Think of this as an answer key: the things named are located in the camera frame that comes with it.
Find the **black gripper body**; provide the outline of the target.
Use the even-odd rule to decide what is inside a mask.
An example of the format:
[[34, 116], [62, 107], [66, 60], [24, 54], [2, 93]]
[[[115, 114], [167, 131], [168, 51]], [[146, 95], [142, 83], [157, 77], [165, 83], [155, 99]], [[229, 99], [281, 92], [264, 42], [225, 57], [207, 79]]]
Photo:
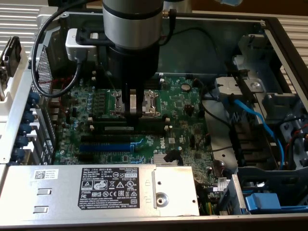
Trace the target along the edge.
[[158, 69], [159, 46], [141, 50], [108, 47], [107, 57], [110, 72], [119, 80], [123, 90], [140, 89]]

